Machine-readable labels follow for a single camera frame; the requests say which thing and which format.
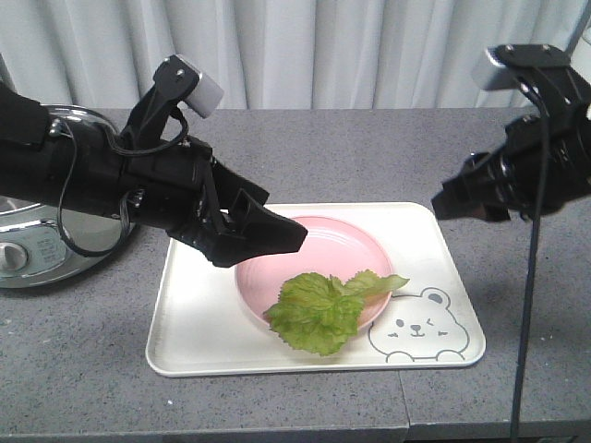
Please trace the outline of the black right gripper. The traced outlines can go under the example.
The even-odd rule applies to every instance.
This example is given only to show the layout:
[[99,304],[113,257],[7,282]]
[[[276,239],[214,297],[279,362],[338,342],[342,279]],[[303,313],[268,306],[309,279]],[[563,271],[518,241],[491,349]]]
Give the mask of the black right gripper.
[[[543,128],[539,117],[517,119],[505,127],[506,140],[500,148],[470,154],[460,172],[443,182],[431,200],[436,218],[506,222],[511,210],[533,215],[540,188]],[[579,113],[564,124],[552,123],[549,137],[543,215],[590,195],[590,120]]]

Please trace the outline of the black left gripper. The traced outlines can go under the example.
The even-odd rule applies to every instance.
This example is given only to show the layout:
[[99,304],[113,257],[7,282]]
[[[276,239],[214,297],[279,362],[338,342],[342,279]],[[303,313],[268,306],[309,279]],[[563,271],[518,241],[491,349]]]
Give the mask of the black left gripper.
[[160,228],[216,267],[295,253],[308,235],[300,223],[266,209],[269,193],[217,161],[197,138],[144,152],[112,139],[110,162],[123,232],[132,222]]

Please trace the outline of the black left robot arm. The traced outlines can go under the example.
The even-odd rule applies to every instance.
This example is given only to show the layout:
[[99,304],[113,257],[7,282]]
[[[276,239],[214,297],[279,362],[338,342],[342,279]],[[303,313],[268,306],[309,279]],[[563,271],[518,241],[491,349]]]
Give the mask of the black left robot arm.
[[267,210],[268,192],[194,137],[149,155],[79,109],[74,116],[1,88],[1,193],[160,228],[214,266],[294,253],[307,229]]

